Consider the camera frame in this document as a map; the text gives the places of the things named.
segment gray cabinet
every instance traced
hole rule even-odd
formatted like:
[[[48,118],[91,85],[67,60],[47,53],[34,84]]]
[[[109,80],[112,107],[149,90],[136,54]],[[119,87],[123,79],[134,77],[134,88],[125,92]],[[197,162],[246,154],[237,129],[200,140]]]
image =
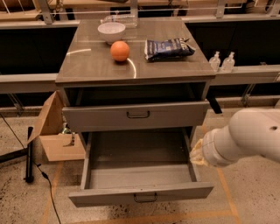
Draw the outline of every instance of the gray cabinet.
[[[189,162],[189,144],[205,118],[214,71],[192,35],[177,18],[141,19],[127,30],[135,37],[128,41],[132,69],[108,59],[97,25],[81,22],[69,52],[91,50],[68,53],[56,80],[63,114],[87,151],[80,190],[69,198],[77,207],[205,198],[213,186]],[[149,63],[140,54],[147,37],[189,38],[197,51]]]

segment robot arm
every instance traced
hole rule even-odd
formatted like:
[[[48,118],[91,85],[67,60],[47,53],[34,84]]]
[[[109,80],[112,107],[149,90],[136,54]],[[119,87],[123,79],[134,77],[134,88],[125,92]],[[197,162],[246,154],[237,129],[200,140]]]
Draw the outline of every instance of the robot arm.
[[[254,155],[280,163],[280,109],[240,110],[228,126],[207,132],[190,158],[199,165],[226,166]]]

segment clear container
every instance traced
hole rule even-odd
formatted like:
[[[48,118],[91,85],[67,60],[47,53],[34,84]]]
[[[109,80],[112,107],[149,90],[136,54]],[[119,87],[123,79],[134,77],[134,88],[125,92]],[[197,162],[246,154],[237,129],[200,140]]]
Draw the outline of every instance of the clear container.
[[[135,28],[137,27],[137,17],[132,14],[122,14],[122,15],[111,15],[106,16],[104,19],[101,20],[101,23],[108,23],[108,22],[117,22],[124,24],[126,28]]]
[[[231,52],[227,58],[224,59],[221,65],[221,71],[224,73],[231,73],[235,66],[234,52]]]
[[[216,52],[216,54],[209,60],[209,63],[215,72],[218,71],[220,63],[221,63],[219,54],[220,54],[219,52]]]

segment open cardboard box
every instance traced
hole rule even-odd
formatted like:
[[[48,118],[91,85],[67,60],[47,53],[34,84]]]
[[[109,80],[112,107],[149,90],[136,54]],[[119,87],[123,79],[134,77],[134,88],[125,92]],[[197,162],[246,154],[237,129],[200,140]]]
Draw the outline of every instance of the open cardboard box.
[[[63,129],[63,102],[58,92],[54,92],[44,103],[28,143],[36,137],[40,139],[49,161],[84,159],[85,150],[78,134],[60,134]]]

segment blue package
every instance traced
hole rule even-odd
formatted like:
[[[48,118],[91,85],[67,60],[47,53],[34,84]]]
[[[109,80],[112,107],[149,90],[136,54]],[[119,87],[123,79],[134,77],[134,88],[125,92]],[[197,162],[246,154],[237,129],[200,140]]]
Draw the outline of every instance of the blue package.
[[[165,41],[146,40],[145,58],[147,60],[160,60],[166,58],[181,58],[193,55],[195,48],[188,45],[185,38],[172,38]]]

